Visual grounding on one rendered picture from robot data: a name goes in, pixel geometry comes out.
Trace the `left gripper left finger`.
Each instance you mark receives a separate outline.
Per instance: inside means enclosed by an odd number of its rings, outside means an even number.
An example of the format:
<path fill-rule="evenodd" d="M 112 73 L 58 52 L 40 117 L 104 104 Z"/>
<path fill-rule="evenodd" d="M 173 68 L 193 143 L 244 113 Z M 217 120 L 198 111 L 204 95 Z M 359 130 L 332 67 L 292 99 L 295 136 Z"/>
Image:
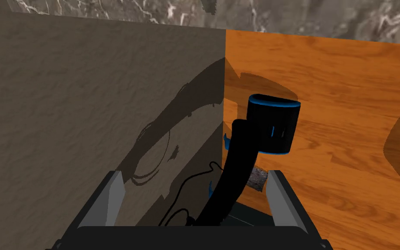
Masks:
<path fill-rule="evenodd" d="M 122 173 L 109 171 L 78 212 L 69 228 L 114 226 L 124 196 L 125 187 Z"/>

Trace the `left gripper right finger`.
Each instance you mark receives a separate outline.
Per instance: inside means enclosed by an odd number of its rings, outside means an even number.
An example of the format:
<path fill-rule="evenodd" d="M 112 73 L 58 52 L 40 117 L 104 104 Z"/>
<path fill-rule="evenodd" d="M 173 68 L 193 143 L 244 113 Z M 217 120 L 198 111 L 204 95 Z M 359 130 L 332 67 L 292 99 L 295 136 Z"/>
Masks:
<path fill-rule="evenodd" d="M 266 197 L 276 226 L 312 228 L 310 217 L 281 171 L 268 173 Z"/>

